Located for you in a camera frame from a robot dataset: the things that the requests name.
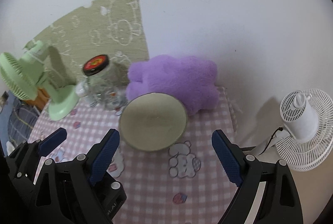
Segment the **screw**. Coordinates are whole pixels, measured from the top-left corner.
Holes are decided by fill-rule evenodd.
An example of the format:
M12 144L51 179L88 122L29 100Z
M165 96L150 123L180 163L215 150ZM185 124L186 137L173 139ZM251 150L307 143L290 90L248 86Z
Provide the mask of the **screw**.
M287 162L284 161L283 159L280 159L280 160L279 160L279 164L280 164L281 166L286 166L286 165L287 165Z
M252 154L248 154L248 155L246 156L246 159L247 159L248 161L254 161L254 160L255 160L255 157L254 157Z
M119 189L120 188L120 183L119 182L113 182L111 184L111 188L112 189Z
M82 160L85 160L86 158L86 155L85 154L79 154L76 159L79 160L79 161L82 161Z
M53 160L52 160L51 158L49 158L49 159L46 159L46 160L45 160L44 164L45 164L46 166L48 166L48 165L52 164L52 162L53 162Z

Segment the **purple plush pillow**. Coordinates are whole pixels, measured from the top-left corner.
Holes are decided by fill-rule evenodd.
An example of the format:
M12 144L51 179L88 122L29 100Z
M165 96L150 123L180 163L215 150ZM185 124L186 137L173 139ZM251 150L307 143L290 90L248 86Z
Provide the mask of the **purple plush pillow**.
M181 101L188 115L193 115L200 109L216 107L219 101L219 91L214 85L216 76L217 66L212 61L160 55L129 67L126 95L133 100L146 93L166 93Z

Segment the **red and black lid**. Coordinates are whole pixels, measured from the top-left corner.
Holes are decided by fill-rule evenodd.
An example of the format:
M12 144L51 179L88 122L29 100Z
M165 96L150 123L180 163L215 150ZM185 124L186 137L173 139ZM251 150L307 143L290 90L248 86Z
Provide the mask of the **red and black lid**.
M102 54L102 55L93 57L92 59L87 61L83 65L82 70L86 76L92 76L92 75L99 73L103 69L105 69L108 65L109 65L108 55Z

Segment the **fan knob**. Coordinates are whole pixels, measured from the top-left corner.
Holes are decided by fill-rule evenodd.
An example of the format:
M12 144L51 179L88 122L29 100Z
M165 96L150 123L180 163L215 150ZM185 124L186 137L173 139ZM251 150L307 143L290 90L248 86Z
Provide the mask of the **fan knob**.
M296 94L294 101L293 101L293 105L295 108L302 108L304 107L306 103L306 96L304 93L299 92Z

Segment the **pink checkered tablecloth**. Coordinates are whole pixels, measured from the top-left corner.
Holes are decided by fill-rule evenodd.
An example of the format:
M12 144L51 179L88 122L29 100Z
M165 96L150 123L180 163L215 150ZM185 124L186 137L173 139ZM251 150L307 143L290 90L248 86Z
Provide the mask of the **pink checkered tablecloth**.
M220 103L189 117L186 132L169 149L141 152L123 140L108 172L124 186L127 200L114 217L115 224L216 224L231 202L237 187L229 182L211 144L211 135L222 129L230 141L234 128L226 94ZM47 158L56 162L72 160L87 153L110 128L118 128L114 111L87 107L81 100L71 114L52 121L46 108L38 118L29 142L44 139L63 127L67 139ZM42 157L38 176L46 160Z

